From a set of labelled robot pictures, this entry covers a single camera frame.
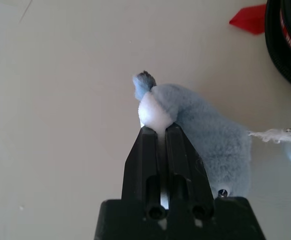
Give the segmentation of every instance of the red object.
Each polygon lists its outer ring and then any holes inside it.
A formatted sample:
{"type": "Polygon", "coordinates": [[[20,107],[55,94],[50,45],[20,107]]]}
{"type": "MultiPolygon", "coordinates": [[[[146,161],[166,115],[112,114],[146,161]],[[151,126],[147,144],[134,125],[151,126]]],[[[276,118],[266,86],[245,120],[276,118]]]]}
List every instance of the red object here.
{"type": "Polygon", "coordinates": [[[262,34],[265,32],[266,8],[266,4],[242,8],[229,23],[252,34],[262,34]]]}
{"type": "Polygon", "coordinates": [[[284,20],[282,18],[282,12],[281,11],[280,11],[280,22],[281,22],[282,33],[283,33],[283,35],[285,37],[285,40],[286,40],[287,44],[289,45],[289,47],[291,49],[291,37],[290,37],[290,35],[288,33],[288,30],[287,30],[286,25],[284,23],[284,20]]]}

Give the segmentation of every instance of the plush toy ear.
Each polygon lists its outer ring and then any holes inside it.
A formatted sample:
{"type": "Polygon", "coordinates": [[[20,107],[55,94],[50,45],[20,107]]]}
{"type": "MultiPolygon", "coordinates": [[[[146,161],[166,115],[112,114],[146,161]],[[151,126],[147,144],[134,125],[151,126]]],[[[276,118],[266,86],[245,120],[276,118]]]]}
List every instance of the plush toy ear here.
{"type": "Polygon", "coordinates": [[[143,71],[133,77],[133,84],[135,87],[134,96],[139,101],[141,101],[146,92],[149,92],[152,87],[157,85],[156,80],[147,71],[143,71]]]}

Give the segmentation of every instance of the white string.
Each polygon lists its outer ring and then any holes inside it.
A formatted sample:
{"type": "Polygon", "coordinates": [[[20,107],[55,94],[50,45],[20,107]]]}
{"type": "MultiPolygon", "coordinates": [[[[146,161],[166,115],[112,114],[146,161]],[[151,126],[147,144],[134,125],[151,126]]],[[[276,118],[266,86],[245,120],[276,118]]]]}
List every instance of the white string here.
{"type": "Polygon", "coordinates": [[[273,141],[276,144],[280,142],[291,143],[291,132],[284,129],[270,129],[265,132],[249,132],[249,136],[260,138],[263,142],[273,141]]]}

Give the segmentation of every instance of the plastic eye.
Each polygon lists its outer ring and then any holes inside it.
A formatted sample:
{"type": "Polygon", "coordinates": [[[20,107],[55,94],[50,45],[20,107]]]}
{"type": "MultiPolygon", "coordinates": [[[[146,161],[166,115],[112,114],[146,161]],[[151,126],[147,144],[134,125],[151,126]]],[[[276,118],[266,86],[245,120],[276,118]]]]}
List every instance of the plastic eye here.
{"type": "Polygon", "coordinates": [[[218,198],[226,198],[228,196],[228,191],[225,189],[221,189],[217,192],[218,198]]]}

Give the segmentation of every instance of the fuzzy fabric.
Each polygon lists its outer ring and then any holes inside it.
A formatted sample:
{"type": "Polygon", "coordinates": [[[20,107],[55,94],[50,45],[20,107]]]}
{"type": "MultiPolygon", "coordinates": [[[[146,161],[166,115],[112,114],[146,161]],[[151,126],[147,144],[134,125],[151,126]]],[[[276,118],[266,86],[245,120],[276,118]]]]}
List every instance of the fuzzy fabric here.
{"type": "Polygon", "coordinates": [[[250,188],[251,137],[202,99],[196,92],[175,84],[156,84],[146,71],[133,78],[140,101],[140,122],[153,129],[158,139],[178,124],[201,156],[214,197],[219,190],[228,196],[246,197],[250,188]]]}

